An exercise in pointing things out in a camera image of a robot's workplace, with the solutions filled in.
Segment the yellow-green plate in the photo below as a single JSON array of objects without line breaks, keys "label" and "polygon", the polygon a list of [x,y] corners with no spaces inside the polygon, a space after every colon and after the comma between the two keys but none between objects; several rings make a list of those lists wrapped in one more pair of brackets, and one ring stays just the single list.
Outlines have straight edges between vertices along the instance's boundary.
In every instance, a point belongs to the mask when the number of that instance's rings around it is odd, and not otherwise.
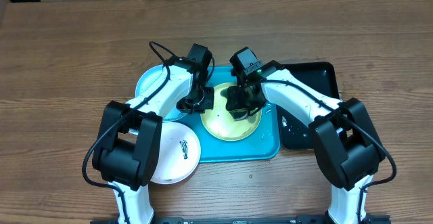
[{"label": "yellow-green plate", "polygon": [[213,109],[206,110],[200,118],[205,129],[224,141],[237,141],[251,135],[259,126],[262,112],[257,112],[243,120],[236,121],[226,110],[227,89],[235,83],[222,83],[214,87]]}]

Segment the light blue plate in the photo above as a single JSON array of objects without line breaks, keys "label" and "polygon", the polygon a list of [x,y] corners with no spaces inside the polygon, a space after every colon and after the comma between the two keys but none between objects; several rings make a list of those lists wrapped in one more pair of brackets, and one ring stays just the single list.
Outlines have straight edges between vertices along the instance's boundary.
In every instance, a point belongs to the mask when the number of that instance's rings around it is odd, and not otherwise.
[{"label": "light blue plate", "polygon": [[[154,66],[144,72],[139,78],[136,87],[135,87],[135,97],[143,93],[150,85],[156,82],[164,72],[164,66],[162,64]],[[180,120],[186,115],[186,113],[180,112],[176,107],[173,107],[172,110],[164,117],[164,122],[172,122],[176,120]]]}]

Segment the green scrubbing sponge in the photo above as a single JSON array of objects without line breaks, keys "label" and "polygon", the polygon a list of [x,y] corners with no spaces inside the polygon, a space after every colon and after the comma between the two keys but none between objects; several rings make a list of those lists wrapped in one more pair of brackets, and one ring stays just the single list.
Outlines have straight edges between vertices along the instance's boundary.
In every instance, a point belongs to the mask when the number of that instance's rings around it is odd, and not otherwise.
[{"label": "green scrubbing sponge", "polygon": [[234,111],[230,112],[234,121],[240,121],[240,120],[247,119],[247,117],[250,116],[249,113],[250,113],[249,110],[234,110]]}]

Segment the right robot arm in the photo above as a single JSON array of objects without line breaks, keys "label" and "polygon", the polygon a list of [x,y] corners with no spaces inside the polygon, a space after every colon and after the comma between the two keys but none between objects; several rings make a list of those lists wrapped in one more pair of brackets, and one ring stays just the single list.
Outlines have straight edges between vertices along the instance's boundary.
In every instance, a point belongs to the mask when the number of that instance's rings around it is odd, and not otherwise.
[{"label": "right robot arm", "polygon": [[332,223],[364,223],[365,196],[386,155],[378,134],[357,99],[346,102],[299,81],[284,65],[263,63],[245,47],[230,58],[237,84],[228,88],[226,110],[234,120],[275,104],[308,127],[317,164],[332,185],[327,217]]}]

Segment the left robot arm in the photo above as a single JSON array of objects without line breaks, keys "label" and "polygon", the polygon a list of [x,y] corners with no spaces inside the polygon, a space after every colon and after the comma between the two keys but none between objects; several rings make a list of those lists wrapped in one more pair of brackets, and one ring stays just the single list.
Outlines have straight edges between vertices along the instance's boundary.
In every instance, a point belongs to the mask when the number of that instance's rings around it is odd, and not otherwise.
[{"label": "left robot arm", "polygon": [[214,58],[207,47],[193,44],[187,56],[172,53],[162,63],[162,77],[143,93],[104,108],[97,139],[83,160],[85,181],[114,191],[118,223],[154,219],[148,184],[158,164],[164,117],[173,108],[202,114],[213,107],[213,89],[207,82]]}]

